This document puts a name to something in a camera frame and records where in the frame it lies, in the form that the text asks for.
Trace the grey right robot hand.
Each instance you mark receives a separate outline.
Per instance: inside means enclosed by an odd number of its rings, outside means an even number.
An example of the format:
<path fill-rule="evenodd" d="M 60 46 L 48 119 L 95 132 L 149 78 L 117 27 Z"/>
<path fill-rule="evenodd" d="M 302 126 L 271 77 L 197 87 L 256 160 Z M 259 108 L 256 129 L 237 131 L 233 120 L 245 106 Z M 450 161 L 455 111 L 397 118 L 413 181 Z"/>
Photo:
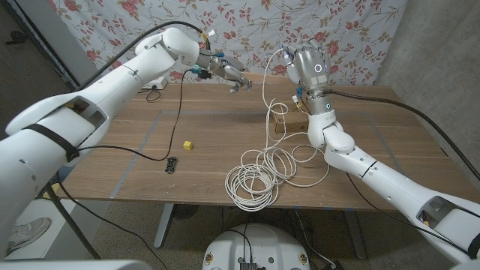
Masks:
<path fill-rule="evenodd" d="M 289 78 L 308 91 L 325 88 L 331 73 L 327 49 L 315 39 L 290 44 L 283 50 Z"/>

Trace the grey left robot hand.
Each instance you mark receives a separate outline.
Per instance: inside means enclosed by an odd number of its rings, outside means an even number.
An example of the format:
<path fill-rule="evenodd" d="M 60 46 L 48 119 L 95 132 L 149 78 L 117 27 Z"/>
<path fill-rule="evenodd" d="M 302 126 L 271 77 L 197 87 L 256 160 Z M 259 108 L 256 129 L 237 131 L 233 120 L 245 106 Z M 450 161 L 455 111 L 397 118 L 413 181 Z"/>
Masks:
<path fill-rule="evenodd" d="M 209 70 L 216 76 L 229 82 L 230 93 L 237 93 L 245 87 L 248 92 L 252 89 L 252 82 L 240 71 L 242 64 L 235 58 L 226 56 L 212 56 Z"/>

